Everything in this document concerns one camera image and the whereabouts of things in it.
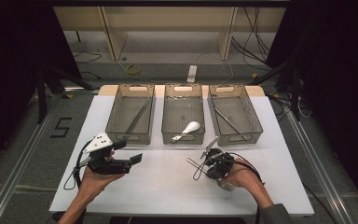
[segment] floor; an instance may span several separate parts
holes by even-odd
[[[95,87],[146,80],[153,83],[163,83],[166,79],[186,82],[191,64],[198,66],[196,82],[204,84],[226,80],[247,83],[253,80],[253,75],[262,76],[267,72],[265,70],[268,70],[257,60],[245,61],[242,54],[234,48],[230,48],[228,60],[221,61],[213,33],[130,33],[117,62],[111,60],[102,33],[80,32],[81,42],[78,42],[76,32],[65,32],[65,35],[75,59],[79,62],[78,67],[83,79]],[[234,37],[243,45],[247,35],[235,34]],[[262,34],[262,37],[266,45],[270,46],[274,34]],[[248,43],[248,49],[261,57],[254,38]],[[140,64],[141,73],[134,77],[126,76],[122,66],[129,64]],[[211,75],[216,72],[221,76]],[[275,92],[275,81],[276,77],[262,84],[265,93]],[[64,96],[48,94],[48,110],[51,113],[45,125],[42,127],[36,124],[37,99],[30,99],[16,132],[7,139],[7,148],[0,152],[0,192],[13,175],[13,168],[25,164],[19,172],[21,178],[16,183],[17,187],[4,205],[0,223],[47,223],[51,216],[48,211],[49,204],[87,116],[92,97],[97,93],[80,91],[77,85],[66,80],[62,83],[68,92]],[[334,223],[323,206],[327,207],[335,219],[347,220],[338,223],[358,223],[358,191],[325,139],[317,115],[311,114],[306,118],[309,110],[304,109],[301,121],[296,122],[290,112],[282,111],[280,104],[275,101],[271,101],[271,104],[300,178],[321,201],[319,203],[308,191],[315,215],[296,217],[295,223]],[[55,129],[60,119],[61,126],[70,129],[65,137],[51,137],[63,134],[62,130]],[[310,140],[308,143],[299,140],[297,127],[304,128],[305,131],[301,134],[307,135]],[[35,130],[40,132],[39,137],[35,137]],[[331,182],[330,187],[333,186],[337,194],[328,192],[330,189],[326,188],[324,180],[320,178],[320,172],[315,170],[315,161],[312,160],[314,157],[307,150],[310,147]],[[30,158],[24,159],[22,153],[25,150],[31,151]],[[332,206],[334,202],[344,204],[344,218],[337,217],[342,210]],[[85,223],[109,223],[109,219],[103,216],[86,216]],[[247,223],[255,222],[253,217],[245,217],[244,220]]]

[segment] table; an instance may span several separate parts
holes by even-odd
[[[49,208],[50,212],[65,211],[76,196],[77,189],[65,190],[63,184],[71,174],[81,148],[104,130],[115,99],[116,87],[104,86],[101,94],[94,97],[73,155]],[[143,153],[143,160],[134,165],[128,175],[110,184],[88,206],[89,213],[132,217],[244,217],[255,214],[255,200],[245,189],[235,189],[233,192],[222,190],[214,180],[205,175],[198,181],[193,180],[196,168],[186,158],[201,163],[201,152],[214,139],[205,95],[207,88],[203,86],[206,130],[203,145],[169,146],[162,144],[160,131],[164,86],[156,86],[151,144],[127,146],[115,154],[118,159],[127,159]],[[309,198],[302,187],[268,97],[263,96],[260,87],[250,87],[248,90],[253,95],[251,100],[264,132],[256,144],[219,148],[223,151],[235,151],[249,160],[266,182],[265,186],[272,200],[283,203],[291,216],[312,215],[314,212]]]

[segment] human hand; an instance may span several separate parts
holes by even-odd
[[[83,174],[83,179],[80,184],[79,192],[77,195],[87,197],[90,202],[98,196],[104,188],[111,182],[120,179],[124,174],[121,175],[99,175],[91,171],[89,167]]]
[[[241,158],[237,158],[235,161],[251,166],[249,162]],[[234,163],[229,175],[222,178],[222,181],[247,189],[254,196],[261,209],[273,205],[273,201],[269,197],[263,183],[260,182],[253,171],[243,165]]]
[[[75,223],[81,216],[82,212],[86,209],[87,205],[97,197],[104,188],[117,179],[123,177],[122,175],[99,175],[91,171],[86,166],[83,174],[83,179],[80,184],[79,191],[72,201],[68,210],[63,214],[59,220],[60,224]]]

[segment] gray plastic basket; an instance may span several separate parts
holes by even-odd
[[[129,144],[150,144],[155,105],[154,92],[154,85],[118,86],[115,103],[105,130],[112,141],[127,139]]]
[[[200,128],[173,142],[172,138],[181,134],[191,121],[198,122]],[[165,85],[161,132],[164,144],[202,145],[205,135],[205,122],[201,85]]]
[[[217,145],[254,144],[263,128],[242,84],[209,87],[208,103]]]

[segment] spoon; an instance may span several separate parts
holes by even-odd
[[[183,135],[185,135],[187,133],[194,132],[194,131],[198,130],[199,128],[200,128],[200,124],[198,122],[191,121],[187,124],[186,128],[182,131],[182,134],[176,135],[175,137],[173,137],[172,141],[176,142],[179,139],[181,139],[183,137]]]

